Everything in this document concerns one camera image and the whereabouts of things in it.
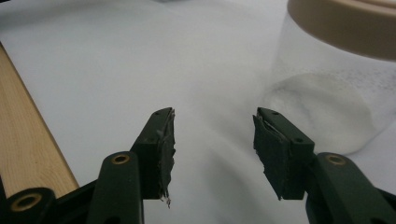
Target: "beige jar lid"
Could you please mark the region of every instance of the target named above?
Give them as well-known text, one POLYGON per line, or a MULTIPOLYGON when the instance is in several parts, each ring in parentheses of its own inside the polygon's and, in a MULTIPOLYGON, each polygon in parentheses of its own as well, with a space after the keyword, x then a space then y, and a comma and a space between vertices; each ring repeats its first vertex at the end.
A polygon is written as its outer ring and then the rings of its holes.
POLYGON ((396 0, 289 0, 288 11, 330 45, 396 62, 396 0))

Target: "plastic jar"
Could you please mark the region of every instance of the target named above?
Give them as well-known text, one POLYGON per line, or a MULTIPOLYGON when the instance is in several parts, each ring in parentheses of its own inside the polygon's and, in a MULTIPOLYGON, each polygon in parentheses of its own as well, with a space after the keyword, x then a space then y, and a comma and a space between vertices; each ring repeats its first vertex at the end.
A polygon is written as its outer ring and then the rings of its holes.
POLYGON ((288 12, 262 106, 316 153, 361 149, 396 119, 396 1, 289 0, 288 12))

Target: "wooden board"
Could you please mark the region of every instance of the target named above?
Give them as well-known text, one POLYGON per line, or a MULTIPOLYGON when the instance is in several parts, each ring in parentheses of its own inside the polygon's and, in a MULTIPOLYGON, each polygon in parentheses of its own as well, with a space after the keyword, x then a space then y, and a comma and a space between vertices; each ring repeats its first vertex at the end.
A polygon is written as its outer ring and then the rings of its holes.
POLYGON ((8 197, 34 187, 53 189, 60 197, 78 188, 1 43, 0 175, 8 197))

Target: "white powder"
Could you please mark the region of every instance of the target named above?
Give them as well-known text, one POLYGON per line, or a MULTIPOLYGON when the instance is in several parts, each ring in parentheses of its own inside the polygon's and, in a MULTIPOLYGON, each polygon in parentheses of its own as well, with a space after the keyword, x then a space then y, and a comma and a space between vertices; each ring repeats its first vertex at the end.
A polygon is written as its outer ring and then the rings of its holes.
POLYGON ((377 133, 369 106, 354 88, 331 75, 287 78, 264 95, 262 107, 283 114, 308 135, 316 153, 351 153, 377 133))

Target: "brass screw insert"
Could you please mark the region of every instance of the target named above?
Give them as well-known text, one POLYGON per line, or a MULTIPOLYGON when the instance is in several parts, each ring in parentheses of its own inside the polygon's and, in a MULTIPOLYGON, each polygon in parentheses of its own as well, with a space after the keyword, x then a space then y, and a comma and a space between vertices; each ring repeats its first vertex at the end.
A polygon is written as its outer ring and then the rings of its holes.
POLYGON ((111 159, 111 162, 116 165, 124 164, 125 162, 129 161, 129 156, 125 154, 120 154, 111 159))
POLYGON ((30 193, 21 196, 19 199, 15 200, 11 205, 11 211, 13 212, 23 212, 34 207, 41 201, 41 194, 39 193, 30 193))
POLYGON ((344 158, 335 155, 335 154, 330 154, 326 156, 326 159, 331 162, 334 165, 345 165, 347 164, 346 160, 344 158))

